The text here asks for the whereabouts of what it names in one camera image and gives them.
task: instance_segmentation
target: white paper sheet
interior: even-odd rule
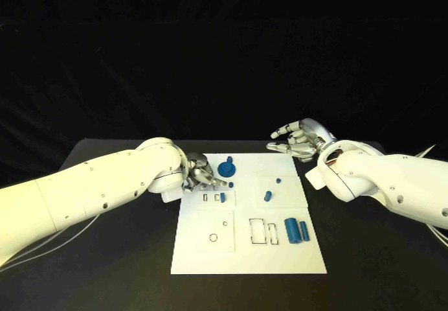
[[[236,173],[233,188],[196,188],[184,194],[171,263],[171,274],[327,273],[314,234],[308,204],[292,158],[286,154],[206,154],[213,173],[232,156]],[[266,191],[269,202],[263,201]],[[214,200],[224,193],[226,201]],[[309,242],[291,244],[283,220],[306,223]],[[266,243],[252,244],[250,218],[262,218]],[[275,224],[278,245],[269,226]]]

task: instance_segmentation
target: blue object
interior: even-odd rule
[[[270,192],[270,191],[266,191],[266,195],[263,196],[263,200],[265,200],[266,202],[269,202],[270,196],[272,196],[272,192]]]
[[[301,236],[304,237],[304,241],[309,241],[308,230],[305,222],[299,222],[301,224]]]
[[[226,162],[223,162],[219,166],[217,166],[217,173],[221,177],[232,177],[236,171],[236,167],[233,165],[233,159],[232,157],[226,158]]]
[[[295,218],[285,219],[285,227],[286,227],[286,234],[288,234],[289,243],[291,244],[299,243],[301,242],[301,233],[298,231]]]

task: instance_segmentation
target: metal robotic hand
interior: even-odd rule
[[[207,163],[207,157],[197,152],[187,154],[188,159],[188,176],[185,178],[187,184],[183,186],[184,191],[191,192],[194,187],[200,184],[213,186],[226,186],[226,182],[213,177],[213,170]]]
[[[269,143],[269,150],[291,154],[301,162],[309,162],[312,155],[321,153],[322,150],[337,141],[332,134],[324,126],[312,119],[305,118],[282,126],[272,134],[270,138],[289,133],[288,144]]]

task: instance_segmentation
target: black table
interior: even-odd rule
[[[62,169],[139,143],[85,139]],[[174,143],[185,152],[268,152],[263,141]],[[342,203],[327,188],[314,190],[304,178],[312,166],[295,160],[327,275],[170,275],[178,201],[147,192],[63,248],[0,275],[0,309],[446,310],[448,249],[371,198]]]

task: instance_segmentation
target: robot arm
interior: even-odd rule
[[[301,138],[296,143],[291,137],[293,132],[288,138],[289,147],[269,143],[266,148],[291,153],[301,161],[311,161],[312,154],[293,154],[296,146],[315,150],[319,154],[317,166],[305,174],[314,188],[327,186],[345,202],[358,196],[371,196],[391,212],[448,229],[448,163],[409,155],[383,155],[364,143],[337,141],[325,128],[309,120],[299,123],[306,139]],[[292,131],[286,127],[281,129],[275,133]]]
[[[66,170],[0,190],[0,265],[28,244],[139,197],[161,193],[162,201],[183,195],[184,180],[226,185],[197,168],[170,139],[147,140],[135,150],[92,159]]]

